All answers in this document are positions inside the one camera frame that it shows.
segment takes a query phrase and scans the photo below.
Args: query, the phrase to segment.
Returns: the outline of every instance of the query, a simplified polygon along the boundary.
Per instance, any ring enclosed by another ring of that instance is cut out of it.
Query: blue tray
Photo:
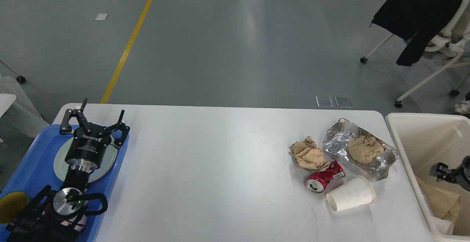
[[[54,173],[54,158],[61,146],[72,138],[72,135],[60,135],[59,128],[60,125],[58,124],[50,125],[37,135],[17,170],[15,170],[15,173],[13,173],[13,176],[8,181],[7,186],[3,189],[0,198],[14,191],[25,192],[32,198],[46,185],[52,186],[52,190],[59,190],[62,186],[62,181]],[[113,133],[114,138],[119,138],[120,136],[121,131]],[[102,178],[90,183],[90,188],[86,193],[101,192],[109,200],[124,159],[124,154],[126,153],[128,139],[129,136],[126,138],[124,146],[118,150],[114,166]],[[89,210],[98,210],[100,202],[99,200],[92,200],[87,205]],[[103,216],[104,214],[88,217],[86,223],[87,230],[79,236],[77,241],[92,242],[100,228]],[[0,225],[0,241],[6,241],[10,235],[10,232],[5,230],[5,226]]]

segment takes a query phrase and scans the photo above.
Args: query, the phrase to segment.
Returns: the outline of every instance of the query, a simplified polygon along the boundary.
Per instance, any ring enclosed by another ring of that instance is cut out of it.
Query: white plate
[[[64,159],[67,155],[67,152],[69,151],[70,145],[72,145],[72,140],[73,138],[70,138],[67,140],[67,142],[64,143],[64,145],[62,145],[54,159],[55,175],[62,181],[65,180],[67,170],[69,170],[69,165],[64,161]],[[104,153],[103,161],[101,162],[101,167],[97,170],[94,170],[94,172],[90,175],[88,182],[94,182],[95,180],[103,177],[114,165],[117,154],[118,150],[112,145],[108,145],[108,147],[106,147],[106,152]]]

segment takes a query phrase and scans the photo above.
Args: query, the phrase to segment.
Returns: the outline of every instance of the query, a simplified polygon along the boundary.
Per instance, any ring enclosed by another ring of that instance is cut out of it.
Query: paper cup
[[[452,235],[453,232],[453,222],[433,217],[433,222],[436,225],[439,232],[445,235]]]
[[[29,196],[24,192],[11,192],[0,198],[0,225],[9,223],[26,205]]]
[[[333,211],[367,205],[376,201],[376,192],[363,176],[357,176],[326,195]]]

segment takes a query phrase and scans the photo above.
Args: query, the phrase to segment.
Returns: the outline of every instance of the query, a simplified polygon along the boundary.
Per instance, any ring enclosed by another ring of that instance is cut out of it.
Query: black jacket
[[[373,24],[404,40],[413,37],[397,60],[411,66],[423,55],[428,42],[444,28],[462,0],[387,0],[374,15]]]

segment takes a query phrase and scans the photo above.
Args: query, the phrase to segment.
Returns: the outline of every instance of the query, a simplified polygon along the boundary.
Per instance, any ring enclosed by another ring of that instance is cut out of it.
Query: gray floor
[[[318,108],[315,95],[350,96],[356,110],[452,113],[452,69],[404,101],[435,66],[394,62],[405,47],[370,21],[385,0],[154,0],[109,103]],[[0,58],[51,122],[62,105],[99,103],[146,0],[1,0]],[[95,21],[97,13],[109,13]],[[11,73],[0,66],[2,75]],[[470,90],[465,84],[462,90]],[[0,189],[32,139],[0,120]]]

